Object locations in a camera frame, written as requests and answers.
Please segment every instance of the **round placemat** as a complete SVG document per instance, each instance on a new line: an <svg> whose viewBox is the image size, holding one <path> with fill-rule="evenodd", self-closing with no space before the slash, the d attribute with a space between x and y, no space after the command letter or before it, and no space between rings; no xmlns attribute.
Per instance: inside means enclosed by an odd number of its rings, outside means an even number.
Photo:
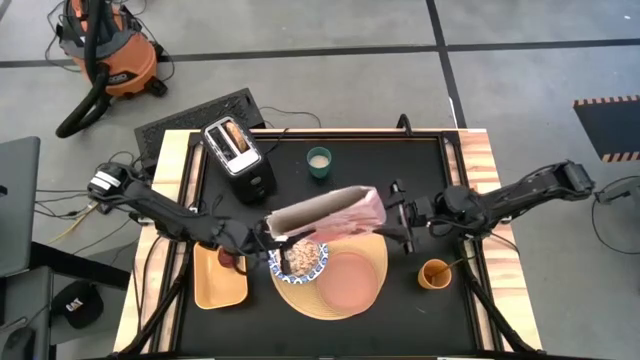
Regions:
<svg viewBox="0 0 640 360"><path fill-rule="evenodd" d="M353 236L342 240L331 241L329 245L329 259L331 255L340 252L351 252L362 255L373 265L378 279L378 293L387 276L388 255L384 237L376 234ZM298 312L318 320L341 320L350 317L344 315L325 304L315 281L306 284L289 284L278 279L271 273L271 279L280 296Z"/></svg>

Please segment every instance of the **floor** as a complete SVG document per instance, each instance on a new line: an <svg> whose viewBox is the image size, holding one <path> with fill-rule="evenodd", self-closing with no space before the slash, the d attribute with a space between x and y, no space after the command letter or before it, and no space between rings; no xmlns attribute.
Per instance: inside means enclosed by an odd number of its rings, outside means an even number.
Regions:
<svg viewBox="0 0 640 360"><path fill-rule="evenodd" d="M41 189L84 188L113 153L138 153L134 128L243 87L262 106L310 111L325 127L392 126L406 113L414 127L487 128L505 184L567 158L599 187L640 170L601 163L572 110L576 99L640 94L634 0L148 0L140 18L176 59L169 93L119 101L66 140L55 128L89 85L43 61L53 36L46 14L57 2L0 5L0 141L41 138ZM134 13L143 4L127 2ZM334 47L352 55L326 50ZM326 56L279 51L310 48ZM65 59L56 44L51 58ZM170 70L160 65L161 74ZM314 126L305 116L263 115L276 127ZM53 208L84 205L72 199ZM552 354L636 358L640 262L597 242L590 208L556 201L514 223L542 343ZM609 242L640 249L632 204L598 208L597 217ZM78 251L125 220L92 214L54 245ZM37 216L34 240L48 242L68 225ZM129 223L79 254L110 262L138 232ZM118 266L130 268L133 248ZM60 346L61 358L106 355L115 325L99 330Z"/></svg>

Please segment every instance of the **shop vacuum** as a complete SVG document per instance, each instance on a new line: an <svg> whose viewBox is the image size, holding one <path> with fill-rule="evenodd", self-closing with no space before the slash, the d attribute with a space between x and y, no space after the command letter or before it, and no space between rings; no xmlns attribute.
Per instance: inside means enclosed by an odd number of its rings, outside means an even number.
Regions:
<svg viewBox="0 0 640 360"><path fill-rule="evenodd" d="M142 33L126 6L112 6L106 0L66 0L61 22L56 28L60 47L93 87L60 124L58 137L69 137L98 121L114 96L132 98L146 91L160 97L167 92L156 77L164 50Z"/></svg>

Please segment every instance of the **vacuum hose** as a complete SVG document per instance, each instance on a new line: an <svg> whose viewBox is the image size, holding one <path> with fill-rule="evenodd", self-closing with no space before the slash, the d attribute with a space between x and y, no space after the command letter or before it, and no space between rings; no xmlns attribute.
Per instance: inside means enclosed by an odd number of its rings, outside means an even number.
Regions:
<svg viewBox="0 0 640 360"><path fill-rule="evenodd" d="M84 43L84 65L93 84L91 91L84 100L67 116L58 126L56 135L60 138L69 137L80 130L89 127L98 121L107 111L111 95L106 93L109 83L109 65L98 63L96 49L98 47L98 33L102 23L102 10L104 0L92 0L89 2L89 16L87 17L87 36Z"/></svg>

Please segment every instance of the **black cap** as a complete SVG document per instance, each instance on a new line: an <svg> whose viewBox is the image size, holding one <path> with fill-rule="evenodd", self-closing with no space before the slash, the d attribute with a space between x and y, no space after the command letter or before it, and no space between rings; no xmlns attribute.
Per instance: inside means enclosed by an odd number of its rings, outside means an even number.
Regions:
<svg viewBox="0 0 640 360"><path fill-rule="evenodd" d="M96 321L103 310L104 303L98 290L86 281L72 283L51 302L51 313L64 315L69 325L75 329L82 329Z"/></svg>

